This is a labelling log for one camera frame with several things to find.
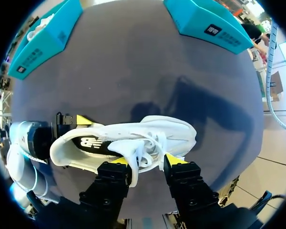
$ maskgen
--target white cable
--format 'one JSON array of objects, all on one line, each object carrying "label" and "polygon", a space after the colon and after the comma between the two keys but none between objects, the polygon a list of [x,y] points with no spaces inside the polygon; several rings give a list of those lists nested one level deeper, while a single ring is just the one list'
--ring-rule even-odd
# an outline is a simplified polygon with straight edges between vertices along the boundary
[{"label": "white cable", "polygon": [[267,65],[267,71],[266,71],[266,99],[267,99],[267,105],[269,108],[270,113],[272,114],[273,118],[286,130],[286,125],[277,117],[275,114],[271,99],[270,99],[270,83],[271,83],[271,69],[272,69],[272,63],[273,63],[273,57],[275,54],[276,49],[276,35],[277,35],[277,29],[278,25],[273,21],[270,31],[270,39],[269,39],[269,49],[268,49],[268,65]]}]

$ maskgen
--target black label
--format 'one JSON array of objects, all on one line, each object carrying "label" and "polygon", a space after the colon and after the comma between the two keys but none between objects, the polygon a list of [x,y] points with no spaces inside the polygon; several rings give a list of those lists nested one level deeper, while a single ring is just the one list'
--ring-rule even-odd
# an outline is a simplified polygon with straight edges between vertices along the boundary
[{"label": "black label", "polygon": [[24,68],[24,67],[22,67],[22,66],[19,66],[19,67],[17,68],[17,71],[18,71],[19,73],[24,73],[25,70],[26,70],[26,68]]},{"label": "black label", "polygon": [[208,28],[204,31],[206,34],[209,34],[211,36],[216,36],[222,29],[219,28],[216,25],[210,24]]},{"label": "black label", "polygon": [[62,42],[62,43],[65,43],[66,42],[66,39],[67,39],[67,36],[66,34],[61,31],[59,34],[58,34],[58,39]]}]

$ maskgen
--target cable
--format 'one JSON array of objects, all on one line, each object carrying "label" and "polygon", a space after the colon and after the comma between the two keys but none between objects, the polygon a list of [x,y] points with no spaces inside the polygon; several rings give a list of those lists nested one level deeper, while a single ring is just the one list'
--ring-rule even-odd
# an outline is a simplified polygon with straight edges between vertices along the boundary
[{"label": "cable", "polygon": [[277,35],[277,29],[278,25],[273,21],[271,26],[271,34],[270,34],[270,43],[269,43],[269,49],[268,49],[268,65],[267,65],[267,71],[266,71],[266,99],[267,99],[267,105],[269,107],[269,111],[272,114],[273,118],[286,130],[286,125],[277,117],[275,114],[271,99],[270,99],[270,84],[271,84],[271,69],[272,69],[272,63],[273,63],[273,56],[276,49],[276,35]]},{"label": "cable", "polygon": [[264,204],[267,204],[270,200],[272,199],[276,199],[276,198],[282,198],[282,199],[285,199],[286,196],[285,195],[275,195],[275,196],[272,196],[271,198],[268,198],[268,199],[264,199],[262,200],[261,202],[259,202],[253,209],[250,209],[250,210],[255,210],[257,208],[259,208],[260,206],[264,205]]}]

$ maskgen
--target shoe tongue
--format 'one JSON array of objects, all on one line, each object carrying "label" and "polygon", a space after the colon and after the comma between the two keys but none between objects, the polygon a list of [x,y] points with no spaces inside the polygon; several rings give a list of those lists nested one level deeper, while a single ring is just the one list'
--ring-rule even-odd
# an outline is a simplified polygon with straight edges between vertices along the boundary
[{"label": "shoe tongue", "polygon": [[121,154],[127,159],[128,157],[135,156],[138,157],[138,162],[142,159],[142,153],[144,148],[143,140],[118,140],[110,143],[108,149]]}]

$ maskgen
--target black screw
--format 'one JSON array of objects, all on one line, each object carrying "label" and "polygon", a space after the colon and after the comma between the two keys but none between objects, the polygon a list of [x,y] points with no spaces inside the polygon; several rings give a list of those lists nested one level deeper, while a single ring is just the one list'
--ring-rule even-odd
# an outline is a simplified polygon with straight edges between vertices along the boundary
[{"label": "black screw", "polygon": [[110,205],[110,200],[109,199],[104,199],[103,205]]},{"label": "black screw", "polygon": [[191,199],[189,202],[189,206],[195,206],[196,204],[197,204],[197,202],[193,199]]}]

